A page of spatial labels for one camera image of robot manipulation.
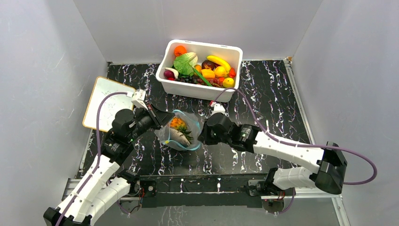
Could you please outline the toy green bean pod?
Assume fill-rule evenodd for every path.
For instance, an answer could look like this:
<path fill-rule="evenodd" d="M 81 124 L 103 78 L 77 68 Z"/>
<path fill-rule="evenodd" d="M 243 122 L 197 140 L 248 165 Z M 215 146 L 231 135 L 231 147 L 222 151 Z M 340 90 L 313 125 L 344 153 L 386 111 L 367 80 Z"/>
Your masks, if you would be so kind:
<path fill-rule="evenodd" d="M 194 78 L 189 79 L 189 82 L 190 82 L 190 83 L 192 83 L 192 84 L 197 84 L 196 80 L 197 80 L 198 78 L 201 78 L 203 81 L 207 82 L 207 79 L 205 79 L 205 78 L 201 75 L 201 73 L 199 73 L 199 72 L 194 68 L 194 66 L 191 66 L 191 68 L 192 68 L 192 71 L 194 72 Z"/>

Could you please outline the toy pineapple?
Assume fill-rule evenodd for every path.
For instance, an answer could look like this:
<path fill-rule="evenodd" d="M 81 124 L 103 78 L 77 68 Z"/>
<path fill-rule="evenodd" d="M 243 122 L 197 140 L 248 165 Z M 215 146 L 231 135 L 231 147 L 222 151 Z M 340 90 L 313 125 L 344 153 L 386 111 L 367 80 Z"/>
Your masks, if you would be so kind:
<path fill-rule="evenodd" d="M 192 139 L 191 131 L 183 119 L 174 117 L 170 122 L 170 127 L 182 132 L 188 139 Z"/>

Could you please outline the clear zip top bag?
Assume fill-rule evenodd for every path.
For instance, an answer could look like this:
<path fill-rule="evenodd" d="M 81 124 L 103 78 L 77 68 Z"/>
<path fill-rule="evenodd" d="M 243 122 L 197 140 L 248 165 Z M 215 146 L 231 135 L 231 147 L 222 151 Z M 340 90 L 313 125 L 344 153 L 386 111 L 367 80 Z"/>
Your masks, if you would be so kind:
<path fill-rule="evenodd" d="M 177 151 L 195 151 L 201 146 L 198 136 L 201 132 L 200 120 L 192 113 L 174 110 L 175 116 L 168 124 L 155 130 L 161 144 Z"/>

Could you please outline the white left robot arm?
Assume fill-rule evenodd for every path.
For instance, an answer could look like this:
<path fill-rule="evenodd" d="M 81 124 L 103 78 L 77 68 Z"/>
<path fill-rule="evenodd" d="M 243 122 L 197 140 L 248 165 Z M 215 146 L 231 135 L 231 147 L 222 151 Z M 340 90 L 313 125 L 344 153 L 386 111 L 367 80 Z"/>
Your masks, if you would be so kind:
<path fill-rule="evenodd" d="M 119 110 L 112 128 L 105 135 L 90 169 L 73 191 L 56 208 L 49 207 L 43 217 L 48 226 L 92 226 L 124 195 L 140 192 L 139 176 L 128 170 L 120 172 L 107 185 L 133 150 L 134 142 L 151 129 L 161 129 L 175 116 L 150 104 L 135 111 Z"/>

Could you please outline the toy yellow lemon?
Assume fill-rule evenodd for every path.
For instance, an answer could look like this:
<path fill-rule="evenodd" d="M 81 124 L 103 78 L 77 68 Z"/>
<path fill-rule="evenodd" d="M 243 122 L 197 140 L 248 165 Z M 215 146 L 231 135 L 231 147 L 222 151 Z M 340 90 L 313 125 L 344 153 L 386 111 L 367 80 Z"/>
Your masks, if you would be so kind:
<path fill-rule="evenodd" d="M 225 78 L 222 82 L 224 88 L 233 88 L 235 85 L 235 80 L 233 78 Z"/>

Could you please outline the toy red tomato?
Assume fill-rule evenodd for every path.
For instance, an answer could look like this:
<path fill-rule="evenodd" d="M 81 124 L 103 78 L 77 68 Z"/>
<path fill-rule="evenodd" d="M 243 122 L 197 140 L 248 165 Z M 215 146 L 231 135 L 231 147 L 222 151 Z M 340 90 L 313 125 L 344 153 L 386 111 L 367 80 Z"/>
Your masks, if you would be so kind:
<path fill-rule="evenodd" d="M 231 68 L 228 75 L 230 78 L 235 78 L 237 76 L 235 69 Z"/>

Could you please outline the toy grey fish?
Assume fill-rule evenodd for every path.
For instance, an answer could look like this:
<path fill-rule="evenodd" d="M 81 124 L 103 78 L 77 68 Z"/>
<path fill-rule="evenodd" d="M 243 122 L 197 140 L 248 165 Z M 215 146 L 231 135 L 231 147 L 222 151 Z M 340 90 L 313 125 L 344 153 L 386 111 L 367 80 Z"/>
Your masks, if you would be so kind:
<path fill-rule="evenodd" d="M 170 140 L 176 141 L 184 147 L 188 147 L 191 144 L 188 138 L 176 129 L 170 129 L 170 137 Z"/>

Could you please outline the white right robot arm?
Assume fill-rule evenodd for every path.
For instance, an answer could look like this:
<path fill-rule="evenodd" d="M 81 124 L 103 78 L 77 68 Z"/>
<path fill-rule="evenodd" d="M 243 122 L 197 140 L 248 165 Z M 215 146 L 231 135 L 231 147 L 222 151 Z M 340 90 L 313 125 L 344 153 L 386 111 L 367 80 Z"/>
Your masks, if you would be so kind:
<path fill-rule="evenodd" d="M 198 140 L 205 145 L 228 144 L 240 152 L 265 154 L 297 164 L 296 168 L 272 168 L 262 185 L 251 186 L 271 195 L 296 187 L 318 188 L 341 194 L 347 161 L 338 147 L 308 147 L 283 137 L 268 136 L 260 127 L 236 124 L 222 113 L 211 115 Z"/>

